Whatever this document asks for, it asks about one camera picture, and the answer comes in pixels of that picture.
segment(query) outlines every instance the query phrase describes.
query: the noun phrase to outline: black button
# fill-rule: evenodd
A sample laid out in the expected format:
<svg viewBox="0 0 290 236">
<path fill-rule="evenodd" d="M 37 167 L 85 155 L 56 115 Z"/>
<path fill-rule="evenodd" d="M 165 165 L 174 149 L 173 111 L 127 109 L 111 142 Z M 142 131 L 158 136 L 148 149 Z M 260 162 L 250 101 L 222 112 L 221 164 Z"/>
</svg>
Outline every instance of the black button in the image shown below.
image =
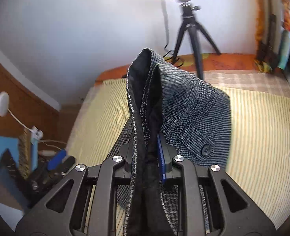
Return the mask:
<svg viewBox="0 0 290 236">
<path fill-rule="evenodd" d="M 201 151 L 201 154 L 206 157 L 210 154 L 210 151 L 211 151 L 211 146 L 210 145 L 205 145 L 203 146 L 202 148 L 202 151 Z"/>
</svg>

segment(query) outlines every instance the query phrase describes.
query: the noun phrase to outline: plaid fabric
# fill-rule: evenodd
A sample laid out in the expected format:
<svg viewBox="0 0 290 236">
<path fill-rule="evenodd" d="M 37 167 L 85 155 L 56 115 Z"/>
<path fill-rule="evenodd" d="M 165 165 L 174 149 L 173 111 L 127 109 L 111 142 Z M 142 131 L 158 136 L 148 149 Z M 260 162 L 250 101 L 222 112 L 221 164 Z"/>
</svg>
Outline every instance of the plaid fabric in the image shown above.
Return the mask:
<svg viewBox="0 0 290 236">
<path fill-rule="evenodd" d="M 282 73 L 270 75 L 259 71 L 218 70 L 205 71 L 204 78 L 216 87 L 261 91 L 290 98 L 290 86 Z"/>
</svg>

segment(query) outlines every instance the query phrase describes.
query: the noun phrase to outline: garment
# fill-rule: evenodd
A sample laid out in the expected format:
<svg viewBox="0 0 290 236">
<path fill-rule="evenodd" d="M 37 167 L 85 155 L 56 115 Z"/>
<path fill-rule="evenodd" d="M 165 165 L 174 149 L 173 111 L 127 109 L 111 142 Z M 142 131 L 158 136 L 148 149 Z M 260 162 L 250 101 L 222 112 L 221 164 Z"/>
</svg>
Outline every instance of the garment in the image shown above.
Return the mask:
<svg viewBox="0 0 290 236">
<path fill-rule="evenodd" d="M 223 91 L 144 49 L 127 74 L 130 120 L 110 152 L 133 141 L 131 184 L 118 188 L 126 203 L 125 235 L 174 235 L 177 186 L 164 188 L 157 160 L 157 134 L 195 164 L 226 166 L 231 135 L 230 101 Z M 207 157 L 201 154 L 210 147 Z"/>
</svg>

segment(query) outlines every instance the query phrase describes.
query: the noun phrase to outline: bed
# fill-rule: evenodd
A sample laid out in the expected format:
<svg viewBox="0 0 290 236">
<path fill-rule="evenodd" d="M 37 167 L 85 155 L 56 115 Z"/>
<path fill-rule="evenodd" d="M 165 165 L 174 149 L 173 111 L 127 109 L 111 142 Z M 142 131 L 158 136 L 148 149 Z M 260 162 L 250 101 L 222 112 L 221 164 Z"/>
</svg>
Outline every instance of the bed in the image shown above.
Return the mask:
<svg viewBox="0 0 290 236">
<path fill-rule="evenodd" d="M 277 229 L 290 214 L 290 85 L 282 73 L 254 70 L 211 70 L 204 77 L 231 99 L 226 172 Z M 126 79 L 103 79 L 84 100 L 67 143 L 68 154 L 77 163 L 101 164 L 129 116 Z M 117 235 L 122 235 L 123 220 L 124 209 L 117 205 Z"/>
</svg>

